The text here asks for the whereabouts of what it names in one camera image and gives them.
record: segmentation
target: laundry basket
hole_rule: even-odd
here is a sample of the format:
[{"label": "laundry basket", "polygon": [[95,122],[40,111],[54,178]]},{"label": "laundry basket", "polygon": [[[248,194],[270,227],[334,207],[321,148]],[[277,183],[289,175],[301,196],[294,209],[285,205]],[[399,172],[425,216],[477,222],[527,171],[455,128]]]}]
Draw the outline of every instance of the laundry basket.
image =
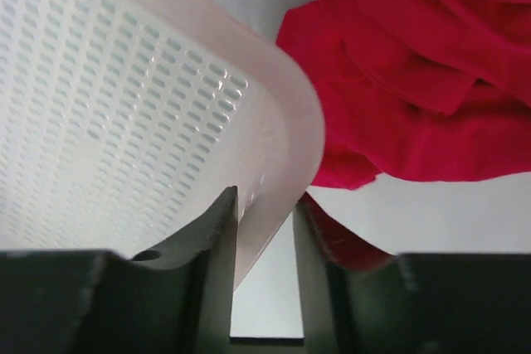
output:
[{"label": "laundry basket", "polygon": [[133,255],[238,186],[238,282],[324,146],[284,53],[212,0],[2,0],[0,235]]}]

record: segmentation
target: perforated panel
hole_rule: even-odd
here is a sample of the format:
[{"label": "perforated panel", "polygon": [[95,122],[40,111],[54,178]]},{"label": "perforated panel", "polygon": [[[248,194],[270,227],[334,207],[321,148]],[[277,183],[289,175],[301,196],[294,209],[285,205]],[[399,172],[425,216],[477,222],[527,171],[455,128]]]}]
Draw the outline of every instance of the perforated panel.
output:
[{"label": "perforated panel", "polygon": [[2,0],[0,85],[7,230],[136,249],[176,230],[249,84],[128,0]]}]

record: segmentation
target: red fabric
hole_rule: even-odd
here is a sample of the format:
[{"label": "red fabric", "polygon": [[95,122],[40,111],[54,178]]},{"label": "red fabric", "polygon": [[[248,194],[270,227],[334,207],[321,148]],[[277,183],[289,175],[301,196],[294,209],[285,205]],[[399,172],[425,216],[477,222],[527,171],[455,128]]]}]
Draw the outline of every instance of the red fabric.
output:
[{"label": "red fabric", "polygon": [[531,171],[531,0],[317,0],[277,44],[323,106],[314,184]]}]

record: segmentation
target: perforated basket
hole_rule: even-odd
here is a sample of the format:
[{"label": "perforated basket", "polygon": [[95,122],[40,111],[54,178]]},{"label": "perforated basket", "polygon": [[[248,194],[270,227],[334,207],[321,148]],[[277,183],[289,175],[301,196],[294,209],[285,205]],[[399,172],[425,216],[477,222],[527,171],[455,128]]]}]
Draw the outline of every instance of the perforated basket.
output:
[{"label": "perforated basket", "polygon": [[212,0],[2,0],[0,234],[133,255],[237,185],[236,281],[310,184],[315,93]]}]

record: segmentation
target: crumpled red cloth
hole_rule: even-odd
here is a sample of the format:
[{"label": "crumpled red cloth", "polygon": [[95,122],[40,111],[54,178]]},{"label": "crumpled red cloth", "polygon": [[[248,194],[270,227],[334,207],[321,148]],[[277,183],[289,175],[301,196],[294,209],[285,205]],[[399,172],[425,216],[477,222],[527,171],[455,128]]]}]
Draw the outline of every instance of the crumpled red cloth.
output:
[{"label": "crumpled red cloth", "polygon": [[317,0],[277,44],[323,106],[315,185],[531,171],[531,0]]}]

